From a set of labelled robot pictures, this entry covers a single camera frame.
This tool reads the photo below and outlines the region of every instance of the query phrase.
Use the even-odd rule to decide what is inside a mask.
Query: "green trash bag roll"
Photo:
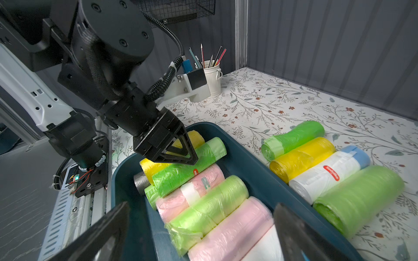
[[[153,175],[154,186],[160,197],[170,194],[227,154],[224,143],[218,137],[207,141],[195,151],[199,157],[195,165],[175,163]]]
[[[313,208],[350,239],[379,211],[394,202],[404,186],[398,174],[373,165],[320,196]]]
[[[272,161],[308,141],[324,135],[324,127],[319,122],[305,121],[288,133],[274,135],[266,139],[261,146],[261,152],[264,158]]]
[[[237,176],[230,176],[166,223],[165,228],[178,255],[186,254],[247,198],[248,190],[242,180]]]
[[[147,196],[148,202],[150,203],[153,210],[157,210],[156,202],[160,196],[158,196],[158,191],[154,185],[149,185],[145,188],[145,196]]]

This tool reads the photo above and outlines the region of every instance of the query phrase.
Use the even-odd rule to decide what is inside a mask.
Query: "floral tablecloth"
[[[261,144],[304,120],[323,124],[337,150],[353,144],[373,164],[403,178],[405,191],[350,242],[365,260],[418,260],[418,123],[371,109],[250,68],[225,75],[222,93],[198,103],[168,106],[187,126],[213,122],[267,164]],[[113,171],[133,153],[132,136],[113,131]]]

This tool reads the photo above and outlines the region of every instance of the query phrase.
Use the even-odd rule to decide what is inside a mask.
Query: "pencil holder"
[[[206,81],[210,90],[210,98],[216,97],[221,94],[221,77],[223,76],[222,70],[219,64],[211,68],[206,68],[210,61],[205,61],[205,72]]]

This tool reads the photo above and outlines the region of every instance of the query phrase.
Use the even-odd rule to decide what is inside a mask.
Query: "plastic wrap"
[[[142,196],[145,195],[145,189],[150,185],[145,173],[141,171],[133,176],[133,182],[135,183],[136,190],[138,190],[139,194]]]
[[[329,140],[315,138],[270,162],[270,170],[289,183],[289,180],[324,161],[334,152],[335,147]]]
[[[211,165],[166,197],[157,199],[161,219],[164,223],[170,222],[224,180],[221,168],[216,164]]]
[[[245,184],[239,177],[230,176],[193,206],[166,223],[165,228],[178,255],[187,253],[246,198],[248,190]]]
[[[284,261],[276,227],[272,226],[241,261]]]
[[[350,145],[289,181],[289,187],[312,205],[321,194],[368,165],[369,156]]]
[[[261,146],[264,158],[272,161],[275,158],[313,140],[323,137],[324,127],[316,121],[305,121],[285,134],[274,135],[266,139]]]
[[[193,145],[193,148],[198,148],[201,145],[203,145],[205,143],[205,140],[203,139],[203,137],[195,130],[193,131],[189,131],[187,132],[187,134],[189,135],[191,144]],[[183,145],[181,145],[181,142],[179,139],[176,139],[172,146],[176,147],[176,148],[183,148]],[[142,170],[144,171],[145,175],[148,178],[148,181],[151,183],[151,185],[154,185],[154,181],[152,179],[152,176],[156,173],[158,173],[159,171],[165,169],[166,167],[168,167],[170,165],[170,163],[156,163],[156,162],[152,162],[149,159],[143,159],[139,162],[139,164],[142,167]]]
[[[145,189],[145,195],[147,196],[148,202],[150,203],[153,210],[157,210],[157,205],[155,204],[157,202],[157,199],[160,198],[158,195],[158,191],[153,185],[149,185]]]
[[[209,140],[195,151],[199,157],[195,165],[175,163],[153,175],[154,186],[161,198],[170,194],[227,154],[224,143],[218,137]]]
[[[398,174],[383,166],[369,166],[320,196],[313,207],[343,236],[351,238],[370,219],[403,192]]]
[[[250,197],[189,250],[190,261],[239,261],[273,223],[270,210]]]

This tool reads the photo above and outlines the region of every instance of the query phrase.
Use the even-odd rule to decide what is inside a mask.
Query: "pink trash bag roll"
[[[180,188],[156,201],[161,219],[164,223],[170,222],[224,180],[225,176],[221,168],[217,164],[212,164]]]
[[[249,197],[189,250],[190,261],[239,261],[273,224],[270,210]]]

